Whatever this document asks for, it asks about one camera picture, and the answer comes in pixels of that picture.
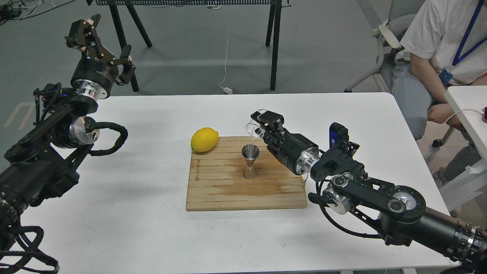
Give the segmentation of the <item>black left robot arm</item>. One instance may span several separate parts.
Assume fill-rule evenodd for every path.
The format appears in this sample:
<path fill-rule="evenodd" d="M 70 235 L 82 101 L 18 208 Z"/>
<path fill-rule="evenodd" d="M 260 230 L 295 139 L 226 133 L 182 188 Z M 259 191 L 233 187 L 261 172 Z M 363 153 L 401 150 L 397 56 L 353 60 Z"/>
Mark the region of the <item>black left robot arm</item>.
<path fill-rule="evenodd" d="M 66 45 L 81 52 L 71 87 L 56 83 L 36 89 L 35 127 L 5 153 L 10 166 L 1 173 L 1 257 L 19 260 L 1 263 L 2 274 L 59 272 L 58 261 L 39 249 L 43 229 L 22 226 L 21 214 L 78 184 L 77 168 L 87 155 L 113 154 L 127 140 L 125 127 L 89 117 L 97 101 L 108 98 L 114 84 L 128 84 L 135 71 L 130 45 L 122 47 L 119 58 L 102 45 L 96 31 L 100 18 L 95 14 L 71 25 Z"/>

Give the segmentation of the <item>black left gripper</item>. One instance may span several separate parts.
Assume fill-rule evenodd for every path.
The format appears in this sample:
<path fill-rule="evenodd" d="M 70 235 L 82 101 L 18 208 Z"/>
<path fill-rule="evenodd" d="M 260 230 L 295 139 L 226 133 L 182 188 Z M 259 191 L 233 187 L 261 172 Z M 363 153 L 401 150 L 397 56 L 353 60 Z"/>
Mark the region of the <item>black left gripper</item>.
<path fill-rule="evenodd" d="M 66 46 L 79 50 L 82 56 L 73 73 L 71 86 L 80 90 L 83 83 L 91 83 L 97 87 L 96 98 L 105 99 L 111 95 L 114 83 L 118 86 L 129 84 L 135 74 L 135 66 L 130 56 L 131 45 L 123 46 L 118 59 L 113 57 L 108 61 L 108 50 L 103 47 L 96 31 L 100 19 L 101 15 L 95 14 L 89 20 L 73 22 L 65 39 Z M 123 70 L 118 75 L 119 65 Z"/>

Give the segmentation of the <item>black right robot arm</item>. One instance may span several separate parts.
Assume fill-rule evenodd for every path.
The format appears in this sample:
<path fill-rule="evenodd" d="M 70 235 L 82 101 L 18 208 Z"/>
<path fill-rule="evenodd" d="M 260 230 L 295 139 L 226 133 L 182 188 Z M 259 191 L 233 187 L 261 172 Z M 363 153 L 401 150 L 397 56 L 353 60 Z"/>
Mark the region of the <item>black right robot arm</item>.
<path fill-rule="evenodd" d="M 386 245 L 409 246 L 415 241 L 460 263 L 449 273 L 486 273 L 485 229 L 427 207 L 419 191 L 409 186 L 369 177 L 364 165 L 353 159 L 360 146 L 350 142 L 346 127 L 332 123 L 330 148 L 322 151 L 284 128 L 280 114 L 258 110 L 251 119 L 256 137 L 280 163 L 315 181 L 309 201 L 341 231 L 380 238 Z"/>

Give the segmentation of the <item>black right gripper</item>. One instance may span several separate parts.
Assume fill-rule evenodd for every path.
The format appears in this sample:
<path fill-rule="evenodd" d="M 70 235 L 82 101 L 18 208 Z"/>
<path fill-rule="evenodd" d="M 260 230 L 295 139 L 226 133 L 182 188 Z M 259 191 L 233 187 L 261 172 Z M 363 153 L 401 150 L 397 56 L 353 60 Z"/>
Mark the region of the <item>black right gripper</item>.
<path fill-rule="evenodd" d="M 256 127 L 255 139 L 262 139 L 268 151 L 295 175 L 309 173 L 313 163 L 320 159 L 318 146 L 297 133 L 284 129 L 284 117 L 272 111 L 260 116 L 265 121 L 266 130 Z"/>

